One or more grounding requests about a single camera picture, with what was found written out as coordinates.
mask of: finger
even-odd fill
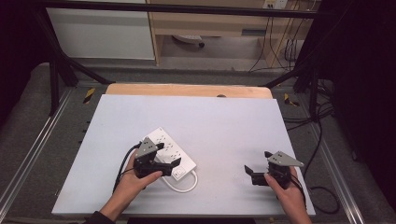
[[[163,175],[162,171],[157,171],[152,174],[149,174],[143,178],[140,179],[141,183],[146,187],[147,185],[151,184],[152,182],[156,181],[158,178],[160,178]]]
[[[265,180],[267,181],[267,184],[271,189],[275,192],[277,197],[280,197],[280,195],[283,194],[283,189],[280,187],[280,185],[277,183],[277,181],[271,177],[268,174],[264,174]]]

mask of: aluminum rail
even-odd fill
[[[9,208],[11,207],[15,198],[17,197],[17,194],[20,191],[30,171],[32,170],[32,167],[35,164],[35,161],[37,160],[38,156],[40,155],[40,152],[43,149],[44,145],[46,144],[48,138],[50,137],[53,128],[57,124],[62,113],[64,112],[64,109],[68,103],[69,97],[72,92],[73,92],[72,88],[64,92],[58,110],[55,111],[55,114],[53,116],[48,118],[40,134],[33,143],[25,159],[21,163],[21,166],[18,169],[17,173],[9,182],[6,190],[4,191],[3,195],[0,197],[0,223],[2,223],[3,219],[6,217]]]

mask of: white cabinet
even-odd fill
[[[48,13],[69,57],[154,60],[147,12],[48,8]]]

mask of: floor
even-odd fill
[[[158,66],[135,62],[121,62],[116,65],[86,62],[103,77],[119,82],[155,82],[155,83],[191,83],[191,84],[219,84],[257,86],[279,77],[289,68],[289,62],[279,58],[285,68],[266,69],[263,59],[255,65],[260,57],[260,45],[254,38],[225,38],[204,37],[205,47],[180,43],[171,36],[165,38],[162,63]],[[56,194],[62,188],[68,169],[78,152],[79,141],[84,137],[83,130],[89,127],[89,121],[101,93],[106,86],[92,82],[90,78],[78,74],[80,84],[72,90],[71,100],[64,108],[63,115],[50,132],[40,154],[33,160],[30,174],[22,179],[22,185],[16,191],[15,198],[9,207],[3,206],[4,197],[0,205],[7,210],[3,223],[67,223],[70,220],[53,216],[50,211],[56,201]],[[292,84],[295,78],[273,88],[274,97],[279,102],[282,116],[285,118],[304,118],[306,114],[301,106],[285,104],[284,96],[288,93],[294,103],[302,103],[304,95],[294,94]],[[94,86],[95,94],[89,104],[82,103],[87,90]],[[10,181],[18,172],[20,164],[29,155],[31,146],[40,135],[41,129],[48,120],[50,111],[50,86],[48,67],[37,67],[32,73],[20,102],[14,107],[7,123],[0,130],[0,154],[2,155],[0,175],[0,192],[7,190]],[[370,172],[363,163],[354,162],[350,148],[337,123],[336,117],[329,116],[322,121],[325,143],[331,149],[344,179],[350,188],[365,223],[396,223],[394,211],[389,208],[382,193],[375,185]],[[317,144],[314,128],[305,125],[299,129],[289,131],[290,141],[296,156],[308,161]],[[329,169],[323,161],[320,152],[314,159],[306,183],[310,186],[325,186],[334,190],[334,183],[329,175]],[[324,209],[333,210],[335,207],[332,195],[325,191],[315,190],[311,198]],[[328,215],[318,211],[312,217],[315,223],[349,223],[347,212],[341,206],[335,215]],[[284,217],[264,217],[256,219],[256,223],[287,223]]]

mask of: white cable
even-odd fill
[[[165,184],[167,185],[167,186],[169,186],[169,188],[171,188],[172,190],[174,190],[174,191],[176,191],[176,192],[179,192],[179,193],[187,193],[187,192],[189,192],[189,191],[191,191],[192,189],[194,189],[196,186],[197,186],[197,184],[198,184],[198,175],[195,173],[195,171],[191,171],[191,173],[194,175],[194,177],[195,177],[195,182],[194,182],[194,184],[192,185],[192,187],[191,188],[189,188],[189,189],[177,189],[177,188],[175,188],[175,187],[173,187],[171,184],[169,184],[169,182],[165,179],[165,177],[163,177],[163,182],[165,182]]]
[[[308,9],[308,11],[312,11],[314,9],[314,6],[316,3],[317,3],[317,0],[314,0],[314,4],[312,5],[311,9]]]

